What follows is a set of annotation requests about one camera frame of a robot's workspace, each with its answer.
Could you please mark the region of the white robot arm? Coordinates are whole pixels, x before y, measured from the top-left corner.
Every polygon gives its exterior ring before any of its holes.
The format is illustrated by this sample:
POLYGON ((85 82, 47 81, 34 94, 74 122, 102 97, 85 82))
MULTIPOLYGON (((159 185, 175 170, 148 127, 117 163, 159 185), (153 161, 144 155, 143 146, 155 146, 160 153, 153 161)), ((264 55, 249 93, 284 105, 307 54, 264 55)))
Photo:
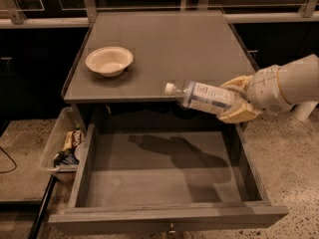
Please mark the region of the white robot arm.
POLYGON ((319 104, 319 59, 316 55, 261 69, 222 85, 241 97, 217 118, 226 123, 256 119, 263 113, 278 115, 292 111, 301 121, 309 118, 319 104))

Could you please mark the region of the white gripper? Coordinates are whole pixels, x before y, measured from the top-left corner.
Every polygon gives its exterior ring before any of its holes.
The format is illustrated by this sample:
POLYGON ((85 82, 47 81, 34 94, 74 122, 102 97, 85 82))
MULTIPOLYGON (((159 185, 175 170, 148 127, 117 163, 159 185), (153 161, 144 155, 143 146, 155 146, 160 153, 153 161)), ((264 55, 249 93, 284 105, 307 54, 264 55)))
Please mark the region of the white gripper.
POLYGON ((282 94, 277 65, 259 70, 252 77, 240 76, 221 85, 222 88, 247 95, 248 101, 238 101, 231 108, 217 115, 225 123, 240 123, 256 119, 263 112, 289 111, 289 104, 282 94))

